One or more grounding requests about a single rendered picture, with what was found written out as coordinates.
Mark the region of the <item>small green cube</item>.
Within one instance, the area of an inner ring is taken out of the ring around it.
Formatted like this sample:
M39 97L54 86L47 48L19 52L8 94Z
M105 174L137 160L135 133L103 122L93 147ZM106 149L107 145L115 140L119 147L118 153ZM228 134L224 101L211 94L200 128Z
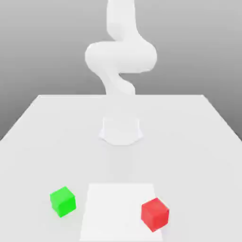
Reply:
M59 217L63 217L76 209L75 195L66 187L62 187L50 194L53 210Z

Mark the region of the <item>small red cube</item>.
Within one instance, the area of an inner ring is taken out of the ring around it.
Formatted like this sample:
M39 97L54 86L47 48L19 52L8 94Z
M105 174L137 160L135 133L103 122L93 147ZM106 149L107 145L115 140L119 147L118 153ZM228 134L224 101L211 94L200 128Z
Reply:
M141 206L141 220L152 231L166 226L170 209L159 198L154 198Z

